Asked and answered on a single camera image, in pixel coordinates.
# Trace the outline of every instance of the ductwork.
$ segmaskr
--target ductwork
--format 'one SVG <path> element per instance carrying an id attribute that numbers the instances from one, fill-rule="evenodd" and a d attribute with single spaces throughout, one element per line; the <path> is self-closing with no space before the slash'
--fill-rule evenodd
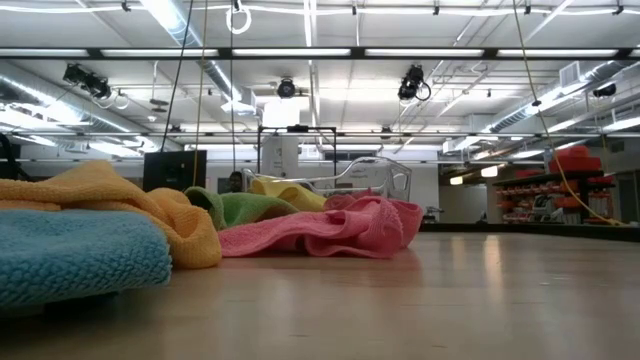
<path id="1" fill-rule="evenodd" d="M 91 126 L 83 126 L 83 132 L 101 131 L 101 132 L 148 132 L 149 129 L 116 115 L 108 110 L 100 109 L 88 100 L 84 100 L 73 93 L 65 94 L 65 90 L 54 85 L 42 78 L 24 71 L 6 61 L 0 61 L 0 89 L 8 94 L 4 103 L 20 103 L 31 105 L 45 105 L 50 107 L 52 102 L 61 105 L 64 115 L 77 119 L 88 118 L 94 124 Z M 59 141 L 59 139 L 51 139 L 60 145 L 69 145 L 69 141 Z M 149 139 L 154 145 L 160 147 L 161 139 Z M 182 146 L 173 141 L 167 142 L 171 150 L 182 150 Z"/>
<path id="2" fill-rule="evenodd" d="M 608 61 L 606 63 L 579 62 L 580 74 L 578 82 L 563 88 L 561 81 L 554 81 L 547 85 L 538 93 L 538 99 L 542 102 L 542 110 L 546 110 L 565 100 L 568 100 L 576 92 L 582 92 L 600 85 L 603 81 L 610 79 L 620 71 L 635 64 L 635 61 Z M 537 113 L 537 109 L 531 104 L 535 101 L 533 95 L 525 98 L 517 106 L 500 112 L 487 127 L 491 132 L 501 130 L 526 120 Z"/>
<path id="3" fill-rule="evenodd" d="M 182 2 L 178 0 L 140 0 L 140 2 L 179 46 L 183 45 L 185 31 L 187 31 L 185 47 L 203 46 L 202 37 L 193 26 L 193 22 L 187 28 L 188 14 Z M 241 91 L 231 84 L 229 77 L 215 61 L 199 60 L 197 63 L 211 78 L 227 101 L 231 101 L 232 98 L 235 101 L 242 99 Z"/>

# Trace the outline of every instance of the light fixture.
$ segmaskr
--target light fixture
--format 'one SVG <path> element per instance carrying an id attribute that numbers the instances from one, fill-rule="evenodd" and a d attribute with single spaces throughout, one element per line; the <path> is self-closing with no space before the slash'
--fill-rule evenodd
<path id="1" fill-rule="evenodd" d="M 616 49 L 526 49 L 527 57 L 607 57 L 618 53 Z M 522 50 L 498 50 L 498 57 L 522 57 Z"/>
<path id="2" fill-rule="evenodd" d="M 8 49 L 0 48 L 0 56 L 89 57 L 85 49 Z"/>
<path id="3" fill-rule="evenodd" d="M 525 150 L 519 153 L 513 154 L 511 157 L 516 159 L 526 159 L 532 156 L 540 155 L 544 152 L 544 150 Z"/>
<path id="4" fill-rule="evenodd" d="M 552 127 L 549 128 L 549 132 L 556 132 L 556 131 L 560 131 L 560 130 L 564 130 L 566 128 L 568 128 L 569 126 L 572 126 L 576 123 L 575 120 L 567 120 L 567 121 L 563 121 L 561 123 L 555 124 Z"/>
<path id="5" fill-rule="evenodd" d="M 56 143 L 54 143 L 53 141 L 45 139 L 41 136 L 31 135 L 29 137 L 24 137 L 24 136 L 13 135 L 13 137 L 16 139 L 24 140 L 24 141 L 34 142 L 39 145 L 57 146 Z"/>
<path id="6" fill-rule="evenodd" d="M 624 130 L 626 128 L 634 127 L 640 125 L 640 117 L 635 117 L 631 119 L 616 121 L 613 124 L 609 124 L 602 128 L 605 132 Z"/>
<path id="7" fill-rule="evenodd" d="M 96 149 L 105 154 L 120 156 L 120 157 L 139 157 L 141 156 L 137 151 L 127 149 L 120 145 L 114 145 L 102 142 L 93 142 L 89 145 L 92 149 Z"/>
<path id="8" fill-rule="evenodd" d="M 449 179 L 449 184 L 451 185 L 462 185 L 462 176 L 454 177 Z"/>
<path id="9" fill-rule="evenodd" d="M 287 49 L 287 48 L 262 48 L 262 49 L 234 49 L 233 55 L 240 57 L 269 57 L 269 56 L 349 56 L 350 49 L 339 48 L 307 48 L 307 49 Z"/>
<path id="10" fill-rule="evenodd" d="M 482 177 L 496 177 L 498 176 L 498 167 L 491 166 L 488 168 L 484 168 L 480 171 L 480 174 L 482 175 Z"/>
<path id="11" fill-rule="evenodd" d="M 366 49 L 366 56 L 480 57 L 482 49 Z"/>
<path id="12" fill-rule="evenodd" d="M 140 0 L 142 5 L 165 29 L 175 29 L 186 23 L 182 11 L 171 0 Z"/>
<path id="13" fill-rule="evenodd" d="M 182 49 L 105 49 L 101 50 L 104 57 L 177 57 L 182 54 Z M 204 56 L 218 56 L 217 49 L 205 49 Z M 184 49 L 186 57 L 201 57 L 202 49 Z"/>

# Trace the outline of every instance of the yellow rope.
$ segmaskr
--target yellow rope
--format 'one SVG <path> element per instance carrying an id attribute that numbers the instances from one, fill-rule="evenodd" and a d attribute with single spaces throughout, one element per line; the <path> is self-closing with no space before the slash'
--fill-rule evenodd
<path id="1" fill-rule="evenodd" d="M 533 94 L 533 98 L 534 100 L 537 102 L 538 101 L 538 95 L 536 94 L 536 89 L 535 86 L 533 85 L 533 79 L 531 78 L 531 69 L 529 69 L 529 60 L 527 59 L 527 52 L 526 52 L 526 48 L 524 46 L 524 39 L 522 38 L 522 29 L 520 28 L 520 19 L 518 18 L 518 6 L 516 5 L 516 0 L 512 0 L 513 3 L 513 13 L 515 15 L 516 18 L 516 25 L 518 27 L 518 36 L 520 38 L 520 46 L 522 48 L 522 56 L 524 58 L 524 64 L 525 64 L 525 68 L 527 70 L 527 77 L 529 78 L 529 86 L 531 86 L 531 92 Z M 553 144 L 553 139 L 551 138 L 550 134 L 549 134 L 549 129 L 547 128 L 547 124 L 544 121 L 544 117 L 542 116 L 542 112 L 540 111 L 540 108 L 537 108 L 538 110 L 538 117 L 540 118 L 540 121 L 542 122 L 542 127 L 544 128 L 544 132 L 547 135 L 547 140 L 549 141 L 549 145 L 551 146 L 551 154 L 554 158 L 554 160 L 556 161 L 556 164 L 558 165 L 558 170 L 560 170 L 560 175 L 562 176 L 562 182 L 564 183 L 565 187 L 567 188 L 567 190 L 569 191 L 569 193 L 571 194 L 571 196 L 573 196 L 574 199 L 576 199 L 578 201 L 578 203 L 580 205 L 582 205 L 582 207 L 584 207 L 587 211 L 589 211 L 589 214 L 591 214 L 591 216 L 598 218 L 610 225 L 625 225 L 624 223 L 618 221 L 618 220 L 614 220 L 614 219 L 607 219 L 604 218 L 602 216 L 600 216 L 600 214 L 596 213 L 595 211 L 593 211 L 593 209 L 591 209 L 589 207 L 589 205 L 585 204 L 582 200 L 580 200 L 580 197 L 573 191 L 573 189 L 571 189 L 571 186 L 569 185 L 569 182 L 567 181 L 567 177 L 564 174 L 564 170 L 562 169 L 562 164 L 560 164 L 560 160 L 558 160 L 558 157 L 556 156 L 556 148 Z"/>

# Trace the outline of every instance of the ceiling duct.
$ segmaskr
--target ceiling duct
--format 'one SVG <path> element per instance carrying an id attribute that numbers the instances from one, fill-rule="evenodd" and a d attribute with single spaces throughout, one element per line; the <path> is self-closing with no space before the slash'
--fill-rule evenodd
<path id="1" fill-rule="evenodd" d="M 189 27 L 187 27 L 188 10 L 184 8 L 182 2 L 178 0 L 140 0 L 140 2 L 179 46 L 183 46 L 182 42 L 185 39 L 185 47 L 203 46 L 202 37 L 193 26 L 193 23 L 190 23 Z M 234 99 L 236 102 L 241 102 L 243 100 L 242 92 L 231 84 L 229 77 L 215 61 L 198 60 L 197 63 L 211 78 L 227 101 Z"/>
<path id="2" fill-rule="evenodd" d="M 64 90 L 58 85 L 54 85 L 42 78 L 33 75 L 27 71 L 24 71 L 17 66 L 14 66 L 6 61 L 0 61 L 0 88 L 11 90 L 5 92 L 9 94 L 8 99 L 11 96 L 16 100 L 6 101 L 6 104 L 21 104 L 21 105 L 38 105 L 48 109 L 53 106 L 56 107 L 57 112 L 60 114 L 60 118 L 54 117 L 60 121 L 60 125 L 66 125 L 67 121 L 70 123 L 80 122 L 81 120 L 92 120 L 92 124 L 82 124 L 76 127 L 82 132 L 100 131 L 100 132 L 148 132 L 149 129 L 136 124 L 133 121 L 127 120 L 122 116 L 116 115 L 108 110 L 100 109 L 98 106 L 92 104 L 90 101 L 84 100 L 81 97 Z M 60 139 L 50 139 L 56 144 L 69 146 L 70 141 L 62 141 Z M 150 139 L 157 147 L 160 147 L 162 139 Z M 172 150 L 182 150 L 182 147 L 173 141 L 168 141 L 169 148 Z"/>
<path id="3" fill-rule="evenodd" d="M 562 82 L 560 80 L 554 81 L 538 93 L 538 99 L 542 102 L 539 109 L 542 111 L 550 109 L 569 99 L 572 95 L 575 95 L 577 91 L 587 90 L 601 84 L 603 81 L 610 79 L 633 64 L 635 64 L 635 61 L 608 61 L 600 64 L 588 62 L 573 63 L 561 70 Z M 575 74 L 570 76 L 570 74 L 567 73 L 569 70 L 575 72 Z M 534 101 L 535 99 L 533 95 L 531 95 L 525 98 L 525 100 L 515 108 L 500 112 L 496 115 L 491 125 L 487 126 L 487 130 L 494 133 L 500 132 L 517 122 L 532 117 L 538 111 L 538 108 L 532 105 Z"/>

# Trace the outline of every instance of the yellow towel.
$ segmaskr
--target yellow towel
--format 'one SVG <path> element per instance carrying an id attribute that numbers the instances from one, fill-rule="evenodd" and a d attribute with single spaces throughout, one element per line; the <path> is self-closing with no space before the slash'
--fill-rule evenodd
<path id="1" fill-rule="evenodd" d="M 106 161 L 91 161 L 38 183 L 0 180 L 0 208 L 134 211 L 167 234 L 174 266 L 205 268 L 221 257 L 218 234 L 205 210 L 192 206 L 179 191 L 145 193 Z"/>
<path id="2" fill-rule="evenodd" d="M 249 192 L 280 198 L 300 211 L 324 211 L 327 199 L 291 182 L 273 182 L 268 178 L 260 178 L 251 182 Z"/>

